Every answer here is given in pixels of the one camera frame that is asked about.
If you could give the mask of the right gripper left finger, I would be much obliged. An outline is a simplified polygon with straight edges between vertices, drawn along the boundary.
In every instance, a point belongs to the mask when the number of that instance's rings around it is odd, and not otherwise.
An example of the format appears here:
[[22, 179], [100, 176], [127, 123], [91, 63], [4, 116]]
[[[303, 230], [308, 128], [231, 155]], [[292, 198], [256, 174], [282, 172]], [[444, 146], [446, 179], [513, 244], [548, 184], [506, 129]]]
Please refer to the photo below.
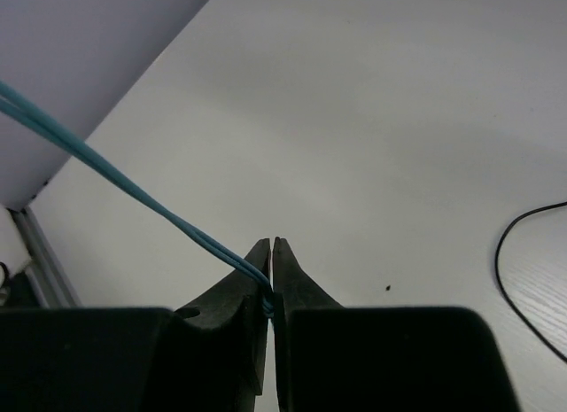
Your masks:
[[4, 411], [251, 411], [268, 321], [233, 271], [187, 305], [3, 307]]

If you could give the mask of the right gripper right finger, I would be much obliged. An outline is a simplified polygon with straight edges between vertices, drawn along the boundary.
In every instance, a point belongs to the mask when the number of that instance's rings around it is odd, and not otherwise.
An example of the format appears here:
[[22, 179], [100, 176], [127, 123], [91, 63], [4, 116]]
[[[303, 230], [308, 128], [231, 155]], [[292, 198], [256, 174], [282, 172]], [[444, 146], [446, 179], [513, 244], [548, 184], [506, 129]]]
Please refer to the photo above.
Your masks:
[[464, 307], [343, 307], [274, 242], [282, 411], [517, 411], [495, 337]]

